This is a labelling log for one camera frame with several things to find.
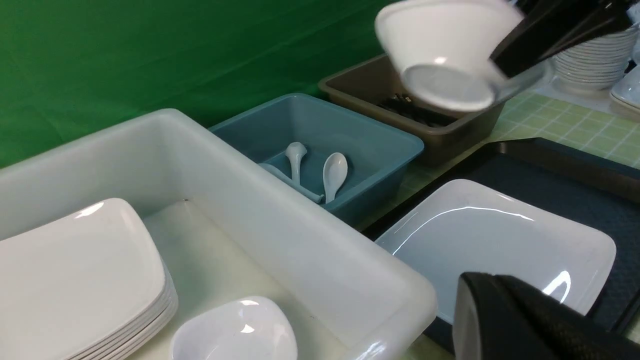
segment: blue plastic tub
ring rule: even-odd
[[[394,127],[309,95],[279,97],[209,129],[256,163],[269,163],[291,176],[284,152],[292,142],[307,147],[300,183],[324,194],[324,161],[334,152],[347,157],[349,174],[334,201],[321,206],[356,225],[400,186],[422,140]]]

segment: green cloth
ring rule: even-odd
[[[389,0],[0,2],[0,167],[161,108],[209,127],[381,49]]]

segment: white plastic bin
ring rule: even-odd
[[[0,170],[0,239],[110,197],[145,219],[180,298],[171,324],[134,359],[164,359],[182,323],[246,295],[283,308],[301,360],[395,359],[435,317],[423,276],[176,110]],[[241,253],[253,272],[224,264]],[[282,289],[252,286],[262,277]]]

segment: stack of white bowls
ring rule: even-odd
[[[637,25],[626,31],[577,45],[555,56],[556,75],[574,92],[610,88],[624,75],[636,39]]]
[[[153,240],[122,199],[0,241],[0,359],[124,359],[177,306]]]

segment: black tray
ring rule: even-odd
[[[616,260],[587,317],[622,333],[640,307],[640,170],[542,138],[489,143],[363,231],[377,239],[436,189],[469,179],[594,227],[616,243]],[[453,351],[451,326],[436,318],[424,333]]]

